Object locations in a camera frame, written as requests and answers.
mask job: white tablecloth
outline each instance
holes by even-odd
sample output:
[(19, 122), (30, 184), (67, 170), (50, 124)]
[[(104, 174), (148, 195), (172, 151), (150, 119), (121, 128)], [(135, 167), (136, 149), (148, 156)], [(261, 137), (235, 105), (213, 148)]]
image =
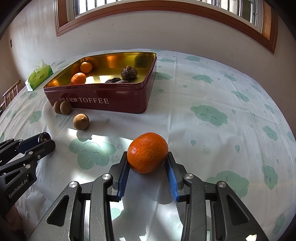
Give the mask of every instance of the white tablecloth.
[[(51, 67), (55, 75), (84, 56), (120, 51), (75, 56)], [(268, 238), (277, 240), (295, 214), (296, 144), (274, 101), (255, 80), (224, 64), (141, 51), (157, 53), (156, 80), (142, 114), (83, 109), (56, 114), (43, 92), (45, 81), (34, 92), (22, 89), (0, 117), (1, 141), (46, 131), (56, 142), (55, 151), (39, 161), (37, 181), (17, 202), (26, 234), (69, 182), (90, 182), (107, 173), (133, 139), (156, 132), (188, 172), (203, 181), (226, 181)], [(73, 128), (79, 113), (91, 120), (85, 131)], [(146, 175), (131, 170), (122, 201), (111, 203), (115, 238), (180, 240), (183, 208), (170, 195), (163, 166)]]

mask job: window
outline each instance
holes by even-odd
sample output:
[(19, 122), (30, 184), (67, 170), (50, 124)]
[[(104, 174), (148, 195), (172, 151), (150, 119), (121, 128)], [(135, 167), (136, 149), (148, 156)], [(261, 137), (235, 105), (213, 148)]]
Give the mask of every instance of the window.
[(209, 18), (256, 40), (274, 53), (278, 15), (264, 0), (54, 0), (57, 36), (89, 21), (137, 11), (172, 11)]

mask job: silver screw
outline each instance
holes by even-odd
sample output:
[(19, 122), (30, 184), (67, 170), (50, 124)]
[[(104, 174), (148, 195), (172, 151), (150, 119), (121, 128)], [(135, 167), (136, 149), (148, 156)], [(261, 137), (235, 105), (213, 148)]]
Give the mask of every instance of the silver screw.
[(71, 188), (74, 188), (76, 186), (77, 186), (77, 182), (75, 182), (75, 181), (72, 181), (69, 183), (69, 187), (71, 187)]
[(221, 188), (224, 188), (226, 187), (226, 183), (221, 181), (221, 182), (218, 182), (218, 186), (221, 187)]
[(193, 174), (191, 174), (191, 173), (186, 173), (186, 174), (185, 174), (185, 178), (186, 178), (186, 179), (193, 179), (193, 177), (194, 177), (194, 176), (193, 176)]
[(102, 176), (102, 178), (103, 178), (104, 180), (108, 180), (108, 179), (111, 178), (111, 175), (110, 175), (109, 173), (106, 173), (106, 174), (104, 174), (104, 175)]

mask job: mandarin orange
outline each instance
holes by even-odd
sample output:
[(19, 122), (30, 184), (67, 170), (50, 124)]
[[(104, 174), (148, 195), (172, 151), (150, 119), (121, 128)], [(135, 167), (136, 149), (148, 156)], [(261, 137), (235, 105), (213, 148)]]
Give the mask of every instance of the mandarin orange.
[(87, 73), (89, 73), (92, 70), (92, 64), (89, 63), (89, 62), (83, 62), (80, 65), (80, 70), (81, 70), (81, 72), (87, 74)]
[(137, 137), (129, 146), (127, 159), (130, 166), (139, 173), (155, 171), (168, 155), (165, 139), (153, 132)]
[(72, 85), (85, 84), (85, 82), (86, 82), (86, 75), (84, 73), (77, 73), (73, 75), (71, 79)]

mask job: window sill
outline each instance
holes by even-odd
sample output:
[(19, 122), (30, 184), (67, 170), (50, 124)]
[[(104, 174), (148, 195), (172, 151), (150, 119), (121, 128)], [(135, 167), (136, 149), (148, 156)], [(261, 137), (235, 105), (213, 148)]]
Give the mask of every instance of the window sill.
[(228, 25), (248, 35), (267, 48), (270, 52), (274, 53), (278, 32), (278, 16), (267, 4), (264, 3), (263, 7), (263, 32), (261, 34), (249, 24), (226, 14), (223, 11), (217, 11), (216, 9), (201, 4), (188, 2), (170, 0), (120, 2), (83, 14), (70, 22), (67, 21), (66, 0), (55, 0), (54, 6), (57, 36), (87, 22), (115, 14), (136, 11), (172, 11), (197, 15)]

